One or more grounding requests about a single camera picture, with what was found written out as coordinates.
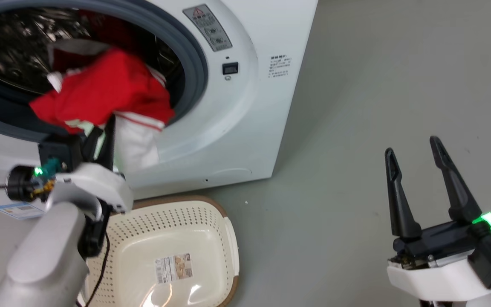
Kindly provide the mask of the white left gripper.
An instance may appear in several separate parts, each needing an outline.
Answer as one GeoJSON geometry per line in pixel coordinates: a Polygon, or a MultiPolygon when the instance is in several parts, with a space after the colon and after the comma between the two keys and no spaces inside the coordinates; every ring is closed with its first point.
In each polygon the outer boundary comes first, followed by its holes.
{"type": "Polygon", "coordinates": [[[104,130],[92,128],[85,140],[78,135],[49,135],[39,143],[41,177],[53,181],[51,192],[45,193],[47,211],[60,203],[72,203],[84,214],[132,210],[132,190],[125,177],[113,171],[115,131],[116,116],[112,114],[104,130]],[[104,140],[94,159],[102,135],[104,140]]]}

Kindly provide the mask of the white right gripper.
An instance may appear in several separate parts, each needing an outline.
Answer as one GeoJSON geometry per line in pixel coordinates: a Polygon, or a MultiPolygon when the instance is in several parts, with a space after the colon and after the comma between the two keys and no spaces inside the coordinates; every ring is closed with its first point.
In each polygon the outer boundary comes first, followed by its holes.
{"type": "Polygon", "coordinates": [[[397,254],[388,260],[388,279],[420,303],[491,303],[491,212],[482,214],[441,139],[431,136],[429,142],[454,222],[429,227],[422,234],[401,184],[396,154],[387,148],[384,165],[392,235],[418,238],[395,239],[397,254]]]}

